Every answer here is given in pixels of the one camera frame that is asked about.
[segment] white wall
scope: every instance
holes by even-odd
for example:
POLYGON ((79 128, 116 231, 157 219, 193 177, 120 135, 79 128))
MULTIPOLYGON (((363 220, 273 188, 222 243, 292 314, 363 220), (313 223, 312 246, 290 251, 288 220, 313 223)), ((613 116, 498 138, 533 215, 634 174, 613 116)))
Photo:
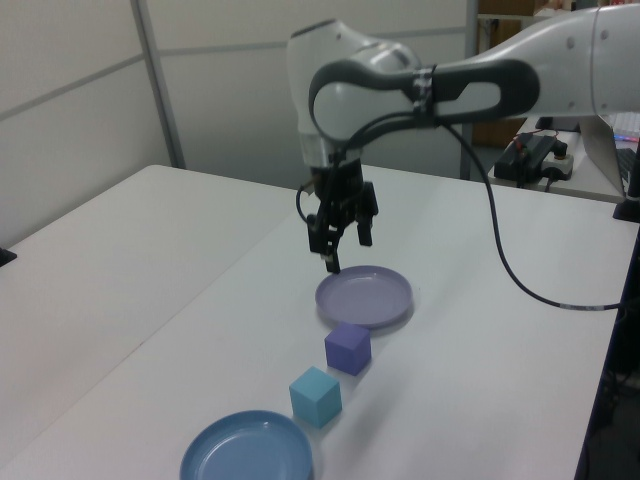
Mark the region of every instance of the white wall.
MULTIPOLYGON (((285 48, 294 31, 339 18, 407 43, 425 64, 464 58, 467 0, 153 0, 143 2, 187 168, 295 188, 306 181, 285 48)), ((446 132, 404 132, 367 147, 368 164, 450 177, 446 132)))
POLYGON ((129 0, 0 0, 0 245, 169 164, 129 0))

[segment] cube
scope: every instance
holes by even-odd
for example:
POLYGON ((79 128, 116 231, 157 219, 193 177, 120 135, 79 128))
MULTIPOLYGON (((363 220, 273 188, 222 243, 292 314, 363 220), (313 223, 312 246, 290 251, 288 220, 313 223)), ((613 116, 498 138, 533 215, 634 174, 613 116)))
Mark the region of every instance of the cube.
POLYGON ((316 428, 324 427, 342 410, 338 380, 316 367, 289 385, 289 394, 294 415, 316 428))
POLYGON ((341 323, 324 339, 327 365, 358 375, 371 360, 371 334, 366 328, 341 323))

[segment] black bracket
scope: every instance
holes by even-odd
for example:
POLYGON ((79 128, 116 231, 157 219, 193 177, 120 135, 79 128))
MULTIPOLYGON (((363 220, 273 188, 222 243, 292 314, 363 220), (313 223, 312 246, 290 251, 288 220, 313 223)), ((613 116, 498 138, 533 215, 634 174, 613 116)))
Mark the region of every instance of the black bracket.
POLYGON ((0 248, 0 267, 3 267, 16 258, 18 258, 18 256, 15 253, 0 248))

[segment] electronic device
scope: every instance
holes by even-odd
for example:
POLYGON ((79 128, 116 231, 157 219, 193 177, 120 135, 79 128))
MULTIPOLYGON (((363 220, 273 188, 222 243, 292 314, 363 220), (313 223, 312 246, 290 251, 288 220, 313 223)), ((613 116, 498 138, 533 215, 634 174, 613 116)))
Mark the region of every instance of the electronic device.
POLYGON ((339 272, 338 243, 353 222, 360 243, 371 245, 378 207, 360 157, 389 132, 442 125, 455 135, 451 125, 505 117, 640 111, 639 24, 637 4, 580 10, 437 66, 336 20, 294 33, 289 83, 303 158, 320 198, 317 214, 305 217, 298 209, 310 250, 339 272))
POLYGON ((580 120, 584 150, 622 196, 628 190, 636 153, 630 148, 617 149, 613 129, 599 115, 580 120))
POLYGON ((640 113, 616 113, 609 116, 609 123, 618 140, 637 142, 640 138, 640 113))
POLYGON ((546 135, 522 133, 502 152, 496 161, 493 174, 496 178, 525 183, 537 182, 542 177, 541 165, 551 152, 556 139, 546 135))

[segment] black cable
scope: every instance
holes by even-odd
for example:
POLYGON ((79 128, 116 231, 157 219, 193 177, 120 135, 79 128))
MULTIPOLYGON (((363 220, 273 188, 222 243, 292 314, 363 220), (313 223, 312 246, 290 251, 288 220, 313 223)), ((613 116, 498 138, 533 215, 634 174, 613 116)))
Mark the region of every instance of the black cable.
POLYGON ((551 184, 556 181, 555 175, 553 171, 549 174, 549 180, 547 180, 547 186, 544 187, 544 193, 549 193, 549 188, 551 188, 551 184))
POLYGON ((304 185, 300 185, 300 188, 298 188, 298 191, 296 192, 296 210, 298 210, 298 215, 300 215, 300 218, 306 224, 308 224, 309 222, 307 221, 307 217, 305 217, 304 213, 302 212, 302 206, 300 205, 300 196, 302 195, 302 192, 304 192, 311 185, 313 185, 313 180, 309 180, 304 185))
POLYGON ((502 265, 504 266, 505 270, 507 271, 507 273, 509 274, 509 276, 511 277, 511 279, 515 282, 515 284, 520 287, 520 289, 525 292, 527 295, 535 298, 536 300, 545 303, 547 305, 550 305, 552 307, 556 307, 556 308, 562 308, 565 310, 579 310, 579 311, 603 311, 603 310, 615 310, 621 307, 627 307, 631 302, 620 302, 620 303, 611 303, 611 304, 607 304, 607 305, 572 305, 572 304, 568 304, 568 303, 560 303, 560 302, 556 302, 553 300, 549 300, 548 298, 545 298, 541 295, 538 295, 537 293, 529 290, 521 281, 520 279, 518 279, 518 277, 516 277, 515 273, 513 273, 513 270, 511 270, 511 266, 509 265, 509 263, 507 262, 507 258, 504 255, 504 251, 502 249, 502 241, 500 240, 500 230, 498 229, 498 215, 496 213, 496 202, 493 198, 493 191, 491 189, 491 182, 489 181, 489 176, 487 175, 487 172, 484 171, 484 168, 482 167, 482 163, 480 162, 480 159, 478 158, 478 156, 476 155, 476 153, 473 151, 473 148, 471 148, 471 145, 469 145, 469 143, 462 137, 462 135, 460 135, 456 130, 454 130, 450 125, 442 125, 449 133, 451 133, 451 135, 453 135, 459 142, 460 145, 462 145, 462 148, 464 148, 464 150, 469 154, 469 156, 471 157, 471 160, 473 160, 473 163, 475 164, 475 166, 477 167, 478 171, 480 172, 480 176, 482 177, 482 181, 484 182, 485 187, 487 188, 487 195, 489 197, 489 207, 491 209, 491 220, 493 222, 493 233, 494 233, 494 237, 496 240, 496 247, 498 248, 498 254, 500 255, 500 260, 502 261, 502 265))

